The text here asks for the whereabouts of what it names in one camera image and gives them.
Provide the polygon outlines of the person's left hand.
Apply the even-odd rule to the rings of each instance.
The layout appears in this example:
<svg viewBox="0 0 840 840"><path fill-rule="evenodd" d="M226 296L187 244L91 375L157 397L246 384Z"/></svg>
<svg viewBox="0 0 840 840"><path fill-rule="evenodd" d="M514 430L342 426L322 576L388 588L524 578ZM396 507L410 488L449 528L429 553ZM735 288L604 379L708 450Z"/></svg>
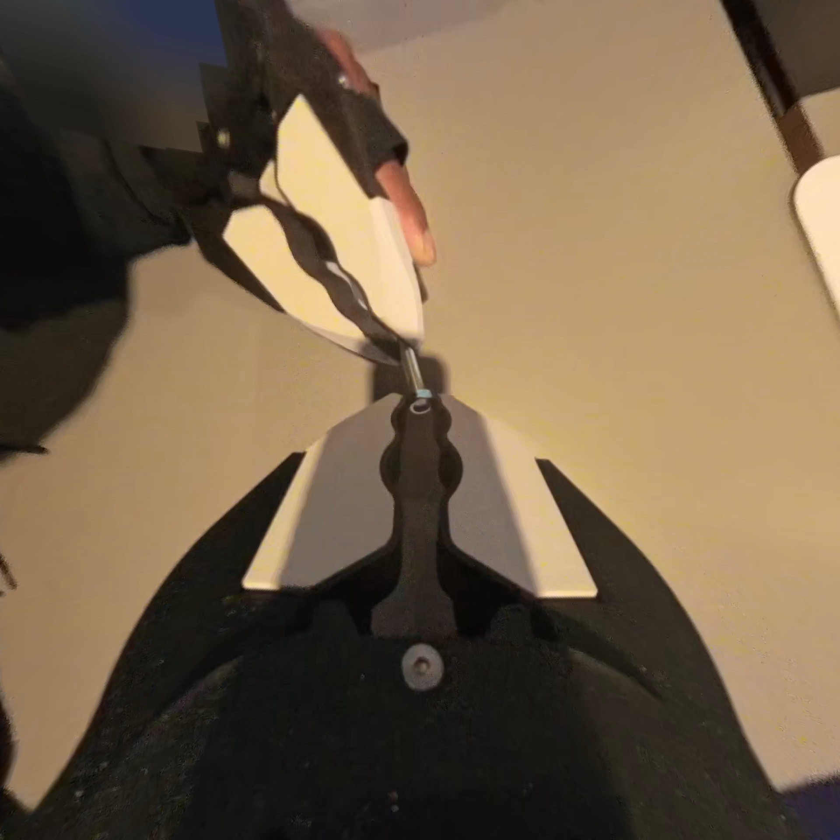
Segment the person's left hand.
<svg viewBox="0 0 840 840"><path fill-rule="evenodd" d="M324 27L316 27L312 31L336 59L350 87L374 104L372 109L376 118L394 135L391 148L386 153L377 153L375 177L394 206L415 265L421 268L432 266L437 259L434 237L424 205L405 166L406 142L385 114L379 86L362 67L350 42L340 32Z"/></svg>

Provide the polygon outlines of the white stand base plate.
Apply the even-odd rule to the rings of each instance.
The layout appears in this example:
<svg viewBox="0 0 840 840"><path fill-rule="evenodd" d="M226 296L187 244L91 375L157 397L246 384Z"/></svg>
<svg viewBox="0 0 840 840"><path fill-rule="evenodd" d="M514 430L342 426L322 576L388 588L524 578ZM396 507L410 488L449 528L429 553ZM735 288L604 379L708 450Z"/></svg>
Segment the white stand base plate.
<svg viewBox="0 0 840 840"><path fill-rule="evenodd" d="M839 313L839 156L816 163L796 183L794 215Z"/></svg>

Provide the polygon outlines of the silver metal bolt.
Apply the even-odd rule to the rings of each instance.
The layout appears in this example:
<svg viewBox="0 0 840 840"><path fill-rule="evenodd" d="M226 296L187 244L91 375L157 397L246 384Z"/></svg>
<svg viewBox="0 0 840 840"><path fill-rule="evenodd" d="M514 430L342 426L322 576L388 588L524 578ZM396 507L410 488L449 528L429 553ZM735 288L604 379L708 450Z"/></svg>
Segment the silver metal bolt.
<svg viewBox="0 0 840 840"><path fill-rule="evenodd" d="M417 416L428 414L433 408L434 392L425 384L417 353L411 344L404 344L401 347L401 360L406 387L412 395L410 411Z"/></svg>

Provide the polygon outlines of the black desk mat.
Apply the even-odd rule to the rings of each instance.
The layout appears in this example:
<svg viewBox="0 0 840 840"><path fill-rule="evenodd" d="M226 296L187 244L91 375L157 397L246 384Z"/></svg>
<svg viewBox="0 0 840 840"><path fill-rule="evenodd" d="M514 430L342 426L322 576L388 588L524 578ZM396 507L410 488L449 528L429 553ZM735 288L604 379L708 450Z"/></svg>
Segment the black desk mat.
<svg viewBox="0 0 840 840"><path fill-rule="evenodd" d="M839 154L839 2L720 1L794 171Z"/></svg>

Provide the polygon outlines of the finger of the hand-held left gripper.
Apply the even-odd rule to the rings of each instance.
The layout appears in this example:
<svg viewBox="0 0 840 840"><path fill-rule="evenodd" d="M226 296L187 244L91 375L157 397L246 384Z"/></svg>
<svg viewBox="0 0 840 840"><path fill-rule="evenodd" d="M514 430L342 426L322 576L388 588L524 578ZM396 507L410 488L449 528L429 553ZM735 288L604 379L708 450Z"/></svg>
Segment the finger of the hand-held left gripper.
<svg viewBox="0 0 840 840"><path fill-rule="evenodd" d="M269 299L301 326L368 361L398 365L395 335L321 258L316 239L287 207L240 207L228 219L223 239Z"/></svg>
<svg viewBox="0 0 840 840"><path fill-rule="evenodd" d="M366 159L350 93L329 108L301 93L277 125L279 194L311 231L328 322L303 322L341 344L423 344L422 284L393 202Z"/></svg>

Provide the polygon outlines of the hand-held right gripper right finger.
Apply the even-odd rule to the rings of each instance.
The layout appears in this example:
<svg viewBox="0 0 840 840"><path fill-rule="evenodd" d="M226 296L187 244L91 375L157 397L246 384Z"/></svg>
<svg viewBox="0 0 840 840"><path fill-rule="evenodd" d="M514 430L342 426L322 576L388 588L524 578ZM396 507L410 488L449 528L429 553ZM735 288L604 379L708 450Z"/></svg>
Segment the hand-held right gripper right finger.
<svg viewBox="0 0 840 840"><path fill-rule="evenodd" d="M444 395L461 478L448 502L454 546L542 599L592 599L597 587L539 467L536 444Z"/></svg>

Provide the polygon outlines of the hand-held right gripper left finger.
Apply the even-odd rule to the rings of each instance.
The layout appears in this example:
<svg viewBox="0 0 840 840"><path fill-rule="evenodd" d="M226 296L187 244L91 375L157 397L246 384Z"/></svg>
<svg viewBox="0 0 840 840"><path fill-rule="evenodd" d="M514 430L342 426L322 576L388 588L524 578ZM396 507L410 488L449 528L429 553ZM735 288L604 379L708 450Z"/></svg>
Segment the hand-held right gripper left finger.
<svg viewBox="0 0 840 840"><path fill-rule="evenodd" d="M386 546L394 502L381 473L400 396L333 426L307 450L241 585L305 590Z"/></svg>

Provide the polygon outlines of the person's left forearm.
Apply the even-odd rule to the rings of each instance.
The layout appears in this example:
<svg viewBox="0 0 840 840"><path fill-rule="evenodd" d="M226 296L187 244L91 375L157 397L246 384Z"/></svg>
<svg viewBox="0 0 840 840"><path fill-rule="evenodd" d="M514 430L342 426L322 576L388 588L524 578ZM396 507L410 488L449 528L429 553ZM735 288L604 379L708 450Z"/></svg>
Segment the person's left forearm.
<svg viewBox="0 0 840 840"><path fill-rule="evenodd" d="M138 146L48 129L1 99L1 451L45 441L95 392L130 319L136 259L190 236Z"/></svg>

